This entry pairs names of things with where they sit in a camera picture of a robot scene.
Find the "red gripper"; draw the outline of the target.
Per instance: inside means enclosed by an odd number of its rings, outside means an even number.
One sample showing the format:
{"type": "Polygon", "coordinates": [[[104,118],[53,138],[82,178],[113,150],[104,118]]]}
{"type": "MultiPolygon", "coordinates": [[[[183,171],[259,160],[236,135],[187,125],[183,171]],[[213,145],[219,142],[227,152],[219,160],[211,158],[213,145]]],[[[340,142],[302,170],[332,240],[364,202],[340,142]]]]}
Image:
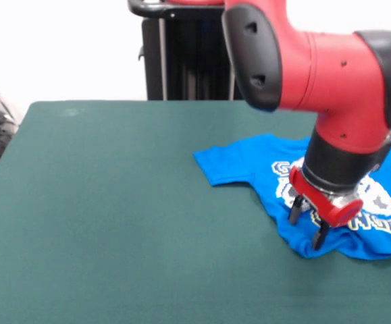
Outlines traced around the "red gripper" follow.
{"type": "Polygon", "coordinates": [[[330,227],[346,225],[362,209],[363,201],[355,193],[347,195],[325,194],[312,186],[298,167],[290,170],[289,182],[297,193],[288,214],[288,221],[294,225],[307,201],[321,219],[318,231],[312,239],[312,249],[319,250],[328,235],[330,227]]]}

